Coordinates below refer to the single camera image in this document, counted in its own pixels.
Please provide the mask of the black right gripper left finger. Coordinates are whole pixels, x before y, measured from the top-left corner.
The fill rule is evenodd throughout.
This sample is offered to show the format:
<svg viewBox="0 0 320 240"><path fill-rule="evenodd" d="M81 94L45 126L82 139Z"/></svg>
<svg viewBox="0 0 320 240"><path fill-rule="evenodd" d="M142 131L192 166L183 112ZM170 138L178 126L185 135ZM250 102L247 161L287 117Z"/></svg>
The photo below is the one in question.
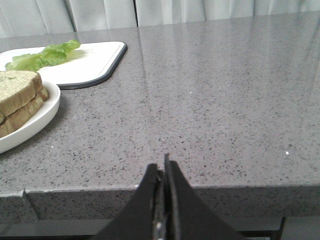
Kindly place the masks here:
<svg viewBox="0 0 320 240"><path fill-rule="evenodd" d="M123 210L103 228L97 240L164 240L164 173L149 164L138 188Z"/></svg>

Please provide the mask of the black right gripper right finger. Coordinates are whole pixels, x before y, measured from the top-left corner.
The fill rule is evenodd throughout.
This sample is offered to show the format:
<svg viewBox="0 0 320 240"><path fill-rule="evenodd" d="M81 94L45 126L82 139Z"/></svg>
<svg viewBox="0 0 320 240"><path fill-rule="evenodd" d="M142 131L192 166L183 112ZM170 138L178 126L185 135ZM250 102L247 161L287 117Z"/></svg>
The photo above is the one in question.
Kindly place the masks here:
<svg viewBox="0 0 320 240"><path fill-rule="evenodd" d="M217 217L202 202L178 163L164 155L169 209L169 233L174 240L243 240L244 237Z"/></svg>

